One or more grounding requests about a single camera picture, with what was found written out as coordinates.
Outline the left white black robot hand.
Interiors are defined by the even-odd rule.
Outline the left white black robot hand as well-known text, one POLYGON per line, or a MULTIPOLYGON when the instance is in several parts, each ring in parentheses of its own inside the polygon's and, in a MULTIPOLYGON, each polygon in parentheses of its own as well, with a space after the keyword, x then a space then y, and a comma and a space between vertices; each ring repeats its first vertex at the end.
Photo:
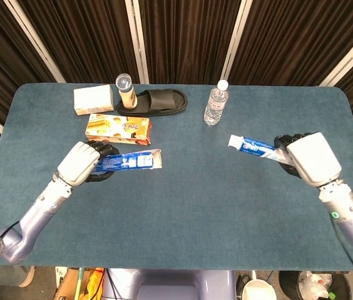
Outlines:
POLYGON ((59 164, 55 175, 66 184, 76 187, 87 182, 101 182, 113 175, 113 171, 94 174, 98 163, 107 156, 120 152, 113 145, 98 141, 77 142, 59 164))

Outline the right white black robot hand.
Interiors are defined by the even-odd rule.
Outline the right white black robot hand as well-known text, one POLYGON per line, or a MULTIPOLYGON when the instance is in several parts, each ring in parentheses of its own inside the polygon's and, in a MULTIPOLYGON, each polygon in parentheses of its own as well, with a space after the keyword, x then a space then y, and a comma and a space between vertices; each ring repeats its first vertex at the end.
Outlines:
POLYGON ((274 146, 291 160, 280 163, 282 169, 309 186, 319 188, 339 179, 342 167, 321 132, 279 135, 274 146))

